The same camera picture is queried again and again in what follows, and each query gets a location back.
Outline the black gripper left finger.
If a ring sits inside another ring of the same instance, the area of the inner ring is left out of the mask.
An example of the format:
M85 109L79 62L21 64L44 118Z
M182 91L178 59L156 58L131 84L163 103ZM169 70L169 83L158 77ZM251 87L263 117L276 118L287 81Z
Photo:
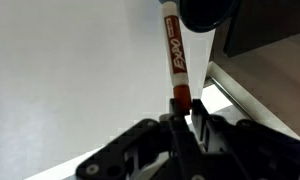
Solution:
M172 98L169 100L169 113L159 118L168 135L168 177L175 180L204 180L202 153L186 123L185 116L188 114L188 111L182 109L180 102Z

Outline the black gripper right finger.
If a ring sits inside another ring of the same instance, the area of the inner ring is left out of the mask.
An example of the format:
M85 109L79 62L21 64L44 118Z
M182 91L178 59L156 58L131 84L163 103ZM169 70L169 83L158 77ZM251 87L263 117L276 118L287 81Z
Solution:
M191 119L203 143L198 169L204 180L256 180L251 145L255 121L231 124L223 116L209 114L199 99L193 100Z

